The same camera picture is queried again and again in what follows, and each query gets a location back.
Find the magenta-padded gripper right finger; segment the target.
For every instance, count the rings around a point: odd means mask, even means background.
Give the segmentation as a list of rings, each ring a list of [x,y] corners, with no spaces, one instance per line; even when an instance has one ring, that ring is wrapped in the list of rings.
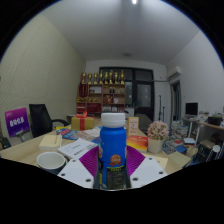
[[[127,147],[127,187],[141,188],[167,175],[165,170],[151,156],[145,157],[135,148]]]

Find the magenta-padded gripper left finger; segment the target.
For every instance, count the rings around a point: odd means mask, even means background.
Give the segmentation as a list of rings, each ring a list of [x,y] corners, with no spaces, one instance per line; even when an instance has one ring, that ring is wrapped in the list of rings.
[[[58,176],[84,188],[98,189],[98,165],[98,147],[93,147],[72,158]]]

